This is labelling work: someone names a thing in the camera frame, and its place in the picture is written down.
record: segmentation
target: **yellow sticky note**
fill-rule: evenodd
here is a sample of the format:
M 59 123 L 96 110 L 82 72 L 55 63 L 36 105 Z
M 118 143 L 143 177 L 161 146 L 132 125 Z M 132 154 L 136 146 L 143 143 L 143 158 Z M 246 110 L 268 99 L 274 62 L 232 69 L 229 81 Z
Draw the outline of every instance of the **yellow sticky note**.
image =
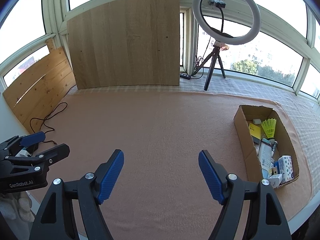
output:
M 254 136 L 255 138 L 258 138 L 261 140 L 261 128 L 254 125 L 253 123 L 249 123 L 249 130 L 251 136 Z

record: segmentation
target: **white ring light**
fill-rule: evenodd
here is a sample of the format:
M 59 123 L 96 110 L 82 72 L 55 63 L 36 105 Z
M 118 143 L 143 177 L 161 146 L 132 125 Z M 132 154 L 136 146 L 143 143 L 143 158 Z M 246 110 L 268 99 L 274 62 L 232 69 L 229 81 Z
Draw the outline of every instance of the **white ring light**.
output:
M 206 33 L 208 33 L 211 37 L 213 37 L 216 41 L 220 41 L 220 42 L 231 44 L 231 45 L 245 44 L 247 42 L 252 41 L 257 36 L 261 27 L 261 16 L 260 16 L 260 11 L 257 4 L 253 0 L 245 0 L 245 1 L 248 3 L 252 11 L 253 24 L 250 31 L 244 36 L 228 38 L 214 32 L 202 18 L 201 10 L 200 10 L 202 0 L 193 0 L 192 2 L 193 15 L 195 16 L 196 21 L 201 26 L 201 28 Z

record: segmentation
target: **wooden board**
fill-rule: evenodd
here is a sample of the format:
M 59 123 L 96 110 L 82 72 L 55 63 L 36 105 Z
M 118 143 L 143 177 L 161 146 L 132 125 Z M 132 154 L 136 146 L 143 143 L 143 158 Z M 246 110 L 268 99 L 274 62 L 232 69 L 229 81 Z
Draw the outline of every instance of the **wooden board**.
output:
M 76 84 L 63 48 L 50 51 L 24 71 L 4 91 L 12 112 L 29 133 L 39 131 L 44 118 L 57 106 L 68 90 Z
M 70 19 L 78 89 L 179 85 L 179 0 L 116 0 Z

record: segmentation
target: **white wall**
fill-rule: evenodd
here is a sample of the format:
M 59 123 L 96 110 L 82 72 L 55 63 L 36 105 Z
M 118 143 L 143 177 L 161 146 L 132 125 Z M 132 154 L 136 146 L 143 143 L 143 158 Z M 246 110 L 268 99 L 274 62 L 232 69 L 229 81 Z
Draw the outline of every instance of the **white wall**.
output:
M 2 93 L 3 86 L 0 85 L 0 143 L 11 138 L 14 135 L 27 135 L 27 130 L 11 111 Z

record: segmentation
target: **open box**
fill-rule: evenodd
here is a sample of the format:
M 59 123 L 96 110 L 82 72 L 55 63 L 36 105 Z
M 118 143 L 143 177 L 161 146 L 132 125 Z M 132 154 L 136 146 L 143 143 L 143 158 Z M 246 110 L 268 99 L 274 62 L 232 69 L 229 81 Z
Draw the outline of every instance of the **open box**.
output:
M 292 159 L 293 180 L 283 183 L 280 187 L 296 181 L 299 177 L 299 165 L 296 153 L 294 151 L 292 142 L 286 131 L 280 117 L 272 108 L 265 106 L 248 106 L 240 105 L 233 121 L 240 140 L 245 167 L 249 181 L 259 182 L 263 179 L 261 164 L 257 156 L 256 149 L 254 148 L 253 140 L 250 135 L 248 123 L 253 119 L 261 119 L 263 122 L 266 119 L 276 119 L 276 131 L 274 138 L 278 142 L 277 151 L 273 158 L 277 161 L 282 155 L 290 155 Z

